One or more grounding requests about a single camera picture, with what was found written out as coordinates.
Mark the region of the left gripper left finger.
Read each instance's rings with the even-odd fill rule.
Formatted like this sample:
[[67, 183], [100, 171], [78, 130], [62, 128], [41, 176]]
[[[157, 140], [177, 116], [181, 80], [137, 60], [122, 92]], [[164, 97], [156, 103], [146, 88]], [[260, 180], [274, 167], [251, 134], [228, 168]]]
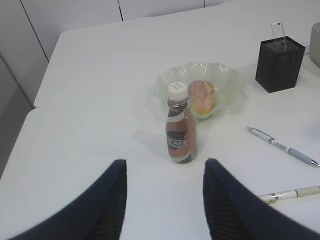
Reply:
[[115, 160], [74, 199], [26, 191], [0, 198], [2, 240], [119, 240], [127, 206], [127, 162]]

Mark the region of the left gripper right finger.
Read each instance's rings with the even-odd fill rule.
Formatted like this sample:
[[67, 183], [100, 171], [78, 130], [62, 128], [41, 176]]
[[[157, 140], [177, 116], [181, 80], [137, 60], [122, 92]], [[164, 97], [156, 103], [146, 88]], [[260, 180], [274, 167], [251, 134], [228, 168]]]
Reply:
[[203, 204], [213, 240], [318, 240], [319, 233], [263, 202], [214, 158], [205, 161]]

